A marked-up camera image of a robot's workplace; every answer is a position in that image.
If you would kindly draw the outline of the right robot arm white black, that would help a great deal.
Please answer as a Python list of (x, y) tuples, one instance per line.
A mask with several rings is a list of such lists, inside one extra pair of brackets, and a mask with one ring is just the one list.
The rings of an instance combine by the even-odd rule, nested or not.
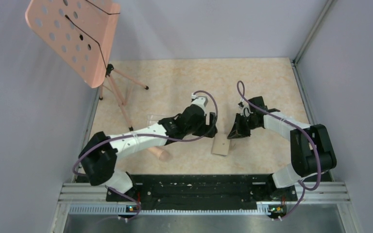
[(251, 130), (264, 128), (280, 134), (290, 142), (290, 163), (267, 177), (265, 193), (278, 200), (285, 189), (298, 181), (336, 167), (337, 159), (327, 128), (322, 124), (309, 125), (270, 109), (263, 97), (241, 101), (228, 139), (251, 136)]

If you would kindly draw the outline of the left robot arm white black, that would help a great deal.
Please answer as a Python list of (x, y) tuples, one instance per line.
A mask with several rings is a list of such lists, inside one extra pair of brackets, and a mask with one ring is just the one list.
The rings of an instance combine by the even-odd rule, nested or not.
[[(72, 167), (73, 173), (79, 176), (77, 167), (82, 166), (82, 175), (87, 177), (92, 186), (105, 186), (122, 199), (132, 200), (136, 196), (136, 187), (128, 173), (115, 168), (118, 160), (152, 147), (197, 141), (203, 137), (212, 138), (217, 133), (217, 119), (217, 111), (206, 114), (204, 108), (192, 104), (181, 114), (163, 118), (137, 131), (115, 136), (98, 132), (79, 154)], [(190, 134), (194, 138), (186, 139)]]

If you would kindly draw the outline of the clear plastic box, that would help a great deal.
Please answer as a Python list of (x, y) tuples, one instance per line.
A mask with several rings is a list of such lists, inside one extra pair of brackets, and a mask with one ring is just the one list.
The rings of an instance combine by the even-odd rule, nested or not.
[(161, 123), (169, 123), (175, 119), (176, 115), (167, 116), (167, 115), (154, 115), (154, 114), (147, 114), (147, 126), (151, 126), (158, 122)]

